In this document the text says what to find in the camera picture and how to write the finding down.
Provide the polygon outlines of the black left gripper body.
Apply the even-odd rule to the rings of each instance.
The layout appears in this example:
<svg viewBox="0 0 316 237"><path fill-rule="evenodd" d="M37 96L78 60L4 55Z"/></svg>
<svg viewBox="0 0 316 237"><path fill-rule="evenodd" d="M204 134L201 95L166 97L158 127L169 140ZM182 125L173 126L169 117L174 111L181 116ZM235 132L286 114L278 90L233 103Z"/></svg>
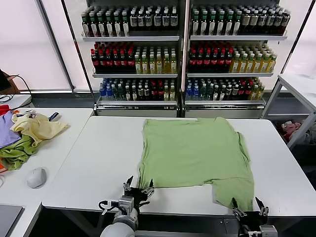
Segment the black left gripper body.
<svg viewBox="0 0 316 237"><path fill-rule="evenodd" d="M131 188L130 191L125 191L125 195L134 198L134 208L140 208L143 205L147 205L149 197L144 193L143 189Z"/></svg>

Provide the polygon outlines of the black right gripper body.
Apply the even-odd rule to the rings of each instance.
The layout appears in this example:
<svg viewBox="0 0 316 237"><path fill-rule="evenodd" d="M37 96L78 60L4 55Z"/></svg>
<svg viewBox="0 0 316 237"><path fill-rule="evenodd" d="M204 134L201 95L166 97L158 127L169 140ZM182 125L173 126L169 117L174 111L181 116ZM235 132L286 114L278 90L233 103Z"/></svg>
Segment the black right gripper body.
<svg viewBox="0 0 316 237"><path fill-rule="evenodd" d="M268 216L261 214L260 211L245 211L239 218L239 222L247 226L265 225L268 222Z"/></svg>

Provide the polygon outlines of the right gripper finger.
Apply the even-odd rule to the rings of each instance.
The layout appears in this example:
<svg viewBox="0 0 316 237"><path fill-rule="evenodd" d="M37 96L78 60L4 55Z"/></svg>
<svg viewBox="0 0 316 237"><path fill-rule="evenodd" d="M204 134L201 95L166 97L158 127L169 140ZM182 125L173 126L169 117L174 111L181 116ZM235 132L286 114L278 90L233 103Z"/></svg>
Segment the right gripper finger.
<svg viewBox="0 0 316 237"><path fill-rule="evenodd" d="M235 200L235 198L232 198L232 204L233 204L233 214L236 217L246 217L247 214L243 211L241 211L238 207L237 201Z"/></svg>
<svg viewBox="0 0 316 237"><path fill-rule="evenodd" d="M259 207L259 216L268 216L269 213L269 207L265 206L264 203L258 199L257 197L255 197L255 200L257 202L257 205Z"/></svg>

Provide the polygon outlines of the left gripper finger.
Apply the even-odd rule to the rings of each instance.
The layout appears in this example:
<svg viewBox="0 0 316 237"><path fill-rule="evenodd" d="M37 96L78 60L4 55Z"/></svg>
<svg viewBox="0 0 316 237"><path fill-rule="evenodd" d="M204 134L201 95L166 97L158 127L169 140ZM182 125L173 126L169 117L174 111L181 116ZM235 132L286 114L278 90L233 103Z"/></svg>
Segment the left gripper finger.
<svg viewBox="0 0 316 237"><path fill-rule="evenodd" d="M123 183L123 188L125 191L130 191L131 190L131 183L133 180L133 176L131 176L130 178L128 178L128 180L126 182Z"/></svg>
<svg viewBox="0 0 316 237"><path fill-rule="evenodd" d="M144 190L144 193L148 196L151 196L154 193L154 183L151 179L149 186Z"/></svg>

